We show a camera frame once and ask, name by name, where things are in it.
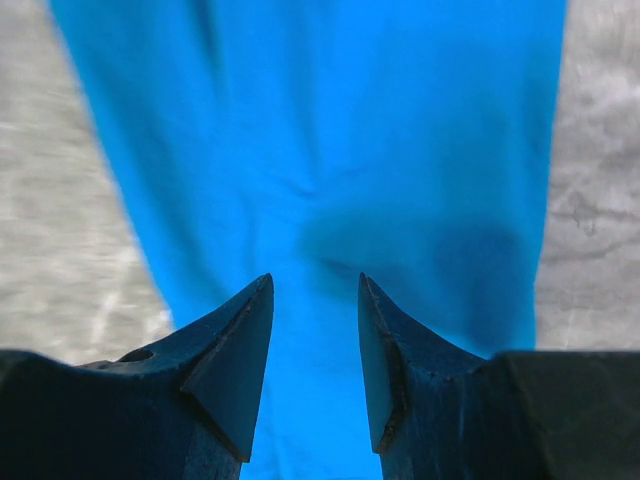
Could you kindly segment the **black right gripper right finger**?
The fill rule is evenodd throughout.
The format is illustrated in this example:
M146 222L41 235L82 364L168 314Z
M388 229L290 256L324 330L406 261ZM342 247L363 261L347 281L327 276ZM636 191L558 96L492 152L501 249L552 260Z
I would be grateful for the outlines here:
M387 479L635 479L635 351L482 359L404 313L369 277L358 330L372 448Z

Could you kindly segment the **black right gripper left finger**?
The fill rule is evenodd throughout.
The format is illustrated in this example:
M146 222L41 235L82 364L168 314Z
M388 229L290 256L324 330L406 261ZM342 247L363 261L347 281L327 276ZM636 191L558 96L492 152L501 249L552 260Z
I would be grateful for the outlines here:
M1 354L5 479L235 479L251 456L274 308L263 275L116 361Z

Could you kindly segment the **blue t-shirt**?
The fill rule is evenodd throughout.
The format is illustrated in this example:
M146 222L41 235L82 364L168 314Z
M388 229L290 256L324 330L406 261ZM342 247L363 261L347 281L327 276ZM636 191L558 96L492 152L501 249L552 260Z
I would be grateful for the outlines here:
M176 326L264 273L245 479L377 479L372 277L480 356L535 344L563 1L54 1Z

